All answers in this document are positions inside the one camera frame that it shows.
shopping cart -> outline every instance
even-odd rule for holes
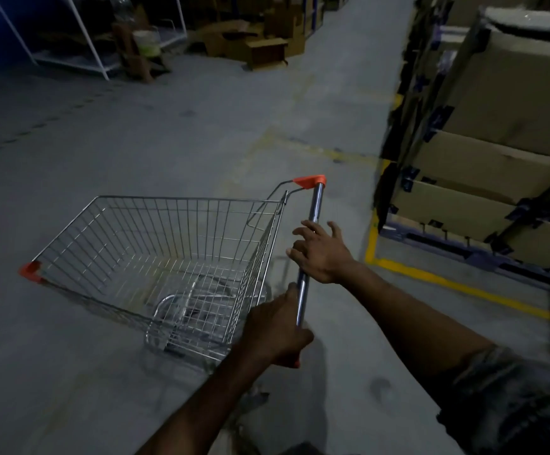
[[[288,183],[300,188],[271,199]],[[140,329],[154,350],[220,361],[249,309],[271,298],[266,274],[289,196],[313,189],[317,221],[325,184],[296,178],[264,200],[97,197],[19,273]],[[300,326],[302,271],[298,286]]]

concrete floor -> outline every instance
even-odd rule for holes
[[[322,218],[365,251],[377,156],[412,0],[351,0],[327,13],[284,70],[171,60],[151,86],[23,67],[0,74],[0,453],[133,452],[204,375],[142,348],[142,335],[94,317],[18,275],[99,194],[262,198],[280,181],[328,176]],[[284,249],[308,212],[289,202],[269,282],[294,280]],[[397,243],[379,252],[545,303],[542,291]],[[389,274],[485,335],[550,360],[546,322]],[[377,325],[340,288],[311,286],[316,341],[299,371],[261,378],[269,402],[246,419],[265,455],[311,441],[328,454],[460,454],[435,404]]]

person's left arm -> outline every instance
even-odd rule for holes
[[[297,307],[298,292],[290,284],[285,294],[253,308],[240,342],[137,455],[207,454],[228,415],[264,370],[312,342],[312,332],[295,325]]]

dark sleeve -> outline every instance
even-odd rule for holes
[[[549,366],[495,347],[445,381],[438,421],[465,452],[550,453]]]

wire basket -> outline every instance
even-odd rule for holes
[[[276,191],[261,200],[97,197],[20,274],[140,329],[151,348],[219,361],[250,308],[271,298],[266,274],[295,192],[271,200]]]

